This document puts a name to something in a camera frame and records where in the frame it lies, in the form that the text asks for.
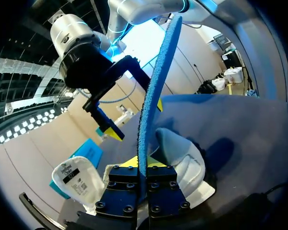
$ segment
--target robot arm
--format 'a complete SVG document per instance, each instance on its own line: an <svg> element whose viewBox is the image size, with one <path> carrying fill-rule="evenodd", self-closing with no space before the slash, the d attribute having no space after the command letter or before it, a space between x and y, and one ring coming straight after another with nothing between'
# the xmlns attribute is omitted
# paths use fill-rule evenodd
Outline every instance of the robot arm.
<svg viewBox="0 0 288 230"><path fill-rule="evenodd" d="M108 0L110 19L107 38L115 43L124 34L128 23L142 24L159 15L185 12L188 0Z"/></svg>

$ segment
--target desk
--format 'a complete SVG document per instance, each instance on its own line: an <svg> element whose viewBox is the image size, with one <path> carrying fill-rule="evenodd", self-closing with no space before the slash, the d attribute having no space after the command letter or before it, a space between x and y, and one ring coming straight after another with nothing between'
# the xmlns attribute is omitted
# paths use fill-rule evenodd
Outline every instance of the desk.
<svg viewBox="0 0 288 230"><path fill-rule="evenodd" d="M163 97L163 108L162 113L156 111L153 129L168 128L206 151L217 190L205 204L215 216L251 193L288 181L287 103L235 95L172 95ZM123 142L108 139L100 145L101 177L107 164L136 155L139 116L121 128ZM153 135L149 153L156 147ZM276 201L281 192L273 192L270 200Z"/></svg>

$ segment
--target black screw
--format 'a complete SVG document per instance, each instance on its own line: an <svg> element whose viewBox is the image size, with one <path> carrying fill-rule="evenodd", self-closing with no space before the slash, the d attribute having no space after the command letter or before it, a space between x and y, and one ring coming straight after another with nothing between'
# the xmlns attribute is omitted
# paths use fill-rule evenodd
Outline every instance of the black screw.
<svg viewBox="0 0 288 230"><path fill-rule="evenodd" d="M171 181L171 182L169 183L169 186L170 186L171 188L176 188L176 187L178 186L178 184L177 184L176 181Z"/></svg>
<svg viewBox="0 0 288 230"><path fill-rule="evenodd" d="M116 185L116 182L114 182L114 181L110 181L109 183L108 183L108 186L109 187L114 187Z"/></svg>
<svg viewBox="0 0 288 230"><path fill-rule="evenodd" d="M159 184L158 183L151 183L150 187L151 188L159 188Z"/></svg>
<svg viewBox="0 0 288 230"><path fill-rule="evenodd" d="M154 205L150 208L150 210L154 213L159 213L161 212L161 208L158 205Z"/></svg>
<svg viewBox="0 0 288 230"><path fill-rule="evenodd" d="M133 212L133 210L134 210L134 208L131 205L126 205L126 207L123 208L123 211L126 213L131 213L131 212Z"/></svg>
<svg viewBox="0 0 288 230"><path fill-rule="evenodd" d="M135 185L133 183L128 183L127 184L127 188L134 188L134 187L135 187Z"/></svg>
<svg viewBox="0 0 288 230"><path fill-rule="evenodd" d="M106 206L106 204L104 202L98 201L95 203L95 206L97 209L102 209Z"/></svg>
<svg viewBox="0 0 288 230"><path fill-rule="evenodd" d="M64 38L63 43L67 43L68 40L69 40L69 37Z"/></svg>
<svg viewBox="0 0 288 230"><path fill-rule="evenodd" d="M188 201L183 201L180 203L180 207L183 209L190 208L190 203Z"/></svg>

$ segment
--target white label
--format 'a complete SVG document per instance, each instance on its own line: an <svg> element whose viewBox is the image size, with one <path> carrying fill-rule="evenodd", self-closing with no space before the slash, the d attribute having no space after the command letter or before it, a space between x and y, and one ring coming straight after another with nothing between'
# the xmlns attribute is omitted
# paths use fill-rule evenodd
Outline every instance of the white label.
<svg viewBox="0 0 288 230"><path fill-rule="evenodd" d="M71 186L79 195L84 196L87 193L87 185L81 178L78 178Z"/></svg>
<svg viewBox="0 0 288 230"><path fill-rule="evenodd" d="M77 169L77 165L73 161L68 161L67 163L63 163L60 165L58 170L58 176L61 180L63 180L66 176L68 176L71 172Z"/></svg>

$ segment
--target blue foam strip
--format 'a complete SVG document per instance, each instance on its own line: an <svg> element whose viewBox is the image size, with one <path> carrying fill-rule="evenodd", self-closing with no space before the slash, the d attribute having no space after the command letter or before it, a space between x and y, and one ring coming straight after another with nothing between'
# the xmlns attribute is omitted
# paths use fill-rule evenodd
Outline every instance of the blue foam strip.
<svg viewBox="0 0 288 230"><path fill-rule="evenodd" d="M143 180L146 178L147 148L151 136L151 126L165 79L174 58L181 24L181 17L175 16L168 26L142 108L138 136L139 171L142 175L140 176L141 186L145 184Z"/></svg>

